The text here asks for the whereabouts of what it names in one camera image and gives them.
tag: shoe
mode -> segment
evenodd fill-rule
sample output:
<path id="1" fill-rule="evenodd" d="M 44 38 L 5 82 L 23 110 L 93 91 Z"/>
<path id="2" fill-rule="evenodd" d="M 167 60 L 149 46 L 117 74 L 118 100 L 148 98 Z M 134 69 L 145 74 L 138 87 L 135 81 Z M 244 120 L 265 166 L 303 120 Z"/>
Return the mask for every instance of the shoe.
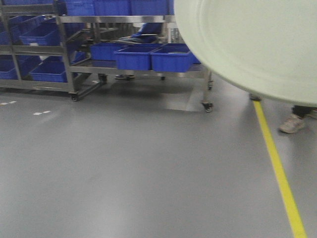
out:
<path id="1" fill-rule="evenodd" d="M 115 76 L 115 79 L 121 79 L 121 80 L 130 80 L 130 79 L 133 79 L 135 78 L 134 75 L 123 75 L 123 74 L 120 74 L 120 75 L 116 75 Z"/>
<path id="2" fill-rule="evenodd" d="M 295 114 L 291 114 L 279 127 L 279 130 L 284 133 L 292 134 L 299 131 L 300 129 L 303 129 L 304 127 L 304 120 Z"/>
<path id="3" fill-rule="evenodd" d="M 306 116 L 308 116 L 310 118 L 317 119 L 317 108 L 312 109 L 311 112 L 309 114 L 307 114 Z"/>

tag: black pants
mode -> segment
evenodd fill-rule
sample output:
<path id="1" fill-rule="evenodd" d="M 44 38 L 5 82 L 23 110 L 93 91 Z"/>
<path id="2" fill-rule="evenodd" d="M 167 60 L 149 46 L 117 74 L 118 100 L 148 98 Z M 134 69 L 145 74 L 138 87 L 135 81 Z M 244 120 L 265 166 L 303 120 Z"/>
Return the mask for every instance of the black pants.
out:
<path id="1" fill-rule="evenodd" d="M 303 107 L 303 106 L 294 106 L 292 108 L 293 114 L 298 115 L 299 117 L 303 118 L 305 117 L 307 114 L 309 114 L 311 112 L 311 110 L 313 110 L 314 108 L 310 108 L 310 107 Z"/>

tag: metal frame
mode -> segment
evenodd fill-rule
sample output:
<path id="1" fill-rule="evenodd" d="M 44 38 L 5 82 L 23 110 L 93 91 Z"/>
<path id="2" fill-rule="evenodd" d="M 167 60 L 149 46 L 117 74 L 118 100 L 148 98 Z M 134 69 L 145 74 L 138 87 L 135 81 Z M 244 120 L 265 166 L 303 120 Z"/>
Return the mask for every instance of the metal frame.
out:
<path id="1" fill-rule="evenodd" d="M 37 5 L 11 5 L 4 6 L 0 1 L 0 13 L 2 21 L 9 32 L 7 20 L 8 16 L 18 15 L 43 15 L 43 14 L 54 14 L 56 15 L 56 23 L 59 27 L 59 33 L 61 38 L 60 46 L 14 46 L 10 36 L 9 46 L 1 46 L 0 54 L 13 55 L 14 64 L 18 74 L 18 80 L 1 80 L 0 87 L 10 88 L 22 88 L 22 89 L 41 89 L 41 90 L 54 90 L 54 91 L 67 91 L 72 95 L 74 101 L 78 100 L 78 95 L 87 94 L 87 92 L 103 85 L 105 80 L 100 79 L 98 84 L 90 86 L 88 89 L 79 92 L 78 85 L 76 83 L 82 83 L 84 77 L 88 77 L 92 73 L 99 75 L 105 74 L 133 74 L 133 75 L 149 75 L 149 76 L 160 76 L 160 77 L 187 77 L 187 78 L 204 78 L 204 95 L 202 104 L 204 105 L 207 112 L 211 111 L 212 104 L 208 100 L 208 90 L 211 89 L 210 84 L 211 72 L 203 65 L 193 66 L 186 73 L 178 72 L 155 72 L 149 71 L 138 71 L 138 70 L 119 70 L 115 65 L 103 65 L 93 66 L 91 60 L 84 60 L 76 65 L 70 65 L 68 52 L 66 48 L 66 42 L 69 39 L 65 37 L 64 23 L 92 23 L 95 29 L 95 33 L 98 32 L 99 23 L 137 23 L 137 22 L 161 22 L 169 23 L 176 22 L 174 15 L 166 16 L 60 16 L 58 13 L 58 3 L 54 0 L 54 4 L 37 4 Z M 63 56 L 67 81 L 68 83 L 51 83 L 51 82 L 35 82 L 23 80 L 20 71 L 16 55 L 44 55 L 44 56 Z M 83 73 L 80 75 L 80 79 L 73 79 L 73 72 Z"/>
<path id="2" fill-rule="evenodd" d="M 60 16 L 60 23 L 73 23 L 73 22 L 85 22 L 93 23 L 97 29 L 99 23 L 138 23 L 138 22 L 161 22 L 170 23 L 176 22 L 174 15 L 166 16 Z M 203 78 L 204 90 L 203 99 L 201 103 L 205 107 L 206 112 L 212 110 L 212 103 L 209 102 L 209 91 L 212 86 L 211 71 L 203 65 L 193 65 L 187 72 L 155 72 L 153 70 L 141 71 L 141 70 L 120 70 L 116 68 L 115 62 L 104 61 L 98 62 L 99 65 L 94 65 L 93 60 L 84 60 L 73 66 L 70 66 L 69 71 L 81 72 L 81 73 L 96 73 L 96 74 L 130 74 L 130 75 L 148 75 L 159 77 L 187 77 L 187 78 Z"/>
<path id="3" fill-rule="evenodd" d="M 66 48 L 66 41 L 70 39 L 65 38 L 64 24 L 59 21 L 59 4 L 57 0 L 54 0 L 53 4 L 37 4 L 37 5 L 2 5 L 0 1 L 0 14 L 1 20 L 4 24 L 5 30 L 9 33 L 9 45 L 0 46 L 0 55 L 12 55 L 15 69 L 18 75 L 17 80 L 12 79 L 0 79 L 0 87 L 3 88 L 17 88 L 17 89 L 35 89 L 35 90 L 48 90 L 48 91 L 62 91 L 70 94 L 84 94 L 90 91 L 96 86 L 102 84 L 92 85 L 86 90 L 79 90 L 83 78 L 89 77 L 89 74 L 80 75 L 80 80 L 73 79 L 72 73 L 69 71 L 70 62 L 68 52 Z M 21 46 L 13 45 L 10 30 L 8 27 L 9 16 L 21 16 L 21 15 L 56 15 L 56 23 L 59 27 L 59 34 L 61 38 L 60 46 Z M 57 82 L 40 82 L 32 81 L 29 76 L 26 78 L 21 77 L 20 67 L 17 60 L 17 55 L 33 55 L 33 56 L 62 56 L 65 64 L 65 70 L 67 75 L 67 83 Z"/>

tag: blue crate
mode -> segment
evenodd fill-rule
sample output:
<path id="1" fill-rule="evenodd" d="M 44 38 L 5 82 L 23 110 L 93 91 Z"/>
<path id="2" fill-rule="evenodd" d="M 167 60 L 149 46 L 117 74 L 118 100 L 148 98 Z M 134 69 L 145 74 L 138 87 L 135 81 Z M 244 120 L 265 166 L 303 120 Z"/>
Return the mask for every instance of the blue crate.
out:
<path id="1" fill-rule="evenodd" d="M 174 15 L 174 0 L 168 0 L 168 12 L 170 15 Z"/>
<path id="2" fill-rule="evenodd" d="M 15 66 L 12 60 L 0 60 L 0 79 L 17 79 Z"/>
<path id="3" fill-rule="evenodd" d="M 66 71 L 63 62 L 44 62 L 30 72 L 34 81 L 66 83 Z"/>
<path id="4" fill-rule="evenodd" d="M 130 16 L 130 0 L 95 0 L 96 16 Z"/>
<path id="5" fill-rule="evenodd" d="M 201 64 L 201 62 L 199 61 L 199 59 L 197 59 L 197 57 L 193 54 L 193 63 L 194 64 Z"/>
<path id="6" fill-rule="evenodd" d="M 90 46 L 92 60 L 116 60 L 115 51 L 126 47 L 125 44 L 120 43 L 99 43 Z"/>
<path id="7" fill-rule="evenodd" d="M 168 15 L 167 0 L 131 0 L 132 15 Z"/>
<path id="8" fill-rule="evenodd" d="M 144 44 L 135 44 L 135 45 L 132 45 L 130 47 L 154 47 L 154 48 L 160 48 L 160 47 L 163 47 L 165 44 L 158 44 L 158 43 L 154 43 L 154 44 L 151 44 L 151 43 L 144 43 Z"/>
<path id="9" fill-rule="evenodd" d="M 38 27 L 42 21 L 44 16 L 16 16 L 9 20 L 9 25 L 18 26 L 20 34 L 24 34 Z"/>
<path id="10" fill-rule="evenodd" d="M 185 48 L 189 49 L 188 46 L 186 44 L 183 44 L 183 43 L 168 43 L 168 44 L 165 44 L 164 47 L 165 48 L 166 47 L 174 47 L 174 48 L 185 47 Z"/>
<path id="11" fill-rule="evenodd" d="M 19 41 L 20 31 L 18 26 L 9 25 L 9 29 L 11 32 L 12 41 L 15 43 Z M 9 44 L 9 35 L 6 32 L 4 25 L 0 22 L 0 45 L 8 45 Z"/>
<path id="12" fill-rule="evenodd" d="M 94 16 L 94 0 L 66 0 L 67 14 L 69 16 Z"/>
<path id="13" fill-rule="evenodd" d="M 26 76 L 40 62 L 39 56 L 18 56 L 21 76 Z M 10 59 L 0 60 L 0 78 L 1 79 L 18 79 L 14 62 Z"/>
<path id="14" fill-rule="evenodd" d="M 114 52 L 118 69 L 150 70 L 151 55 L 154 47 L 127 47 Z"/>
<path id="15" fill-rule="evenodd" d="M 20 36 L 25 45 L 37 43 L 39 46 L 58 46 L 60 44 L 57 25 L 46 24 Z"/>
<path id="16" fill-rule="evenodd" d="M 186 47 L 163 47 L 151 53 L 152 68 L 159 72 L 186 72 L 193 55 Z"/>
<path id="17" fill-rule="evenodd" d="M 3 0 L 4 5 L 32 5 L 32 4 L 52 4 L 54 0 Z"/>

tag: white round object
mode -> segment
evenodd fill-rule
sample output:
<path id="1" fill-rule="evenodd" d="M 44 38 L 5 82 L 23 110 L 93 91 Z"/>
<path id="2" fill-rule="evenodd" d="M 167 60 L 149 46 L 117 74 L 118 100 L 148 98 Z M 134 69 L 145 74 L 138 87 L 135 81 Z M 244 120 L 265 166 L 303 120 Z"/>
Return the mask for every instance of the white round object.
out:
<path id="1" fill-rule="evenodd" d="M 317 106 L 316 0 L 175 0 L 195 56 L 258 96 Z"/>

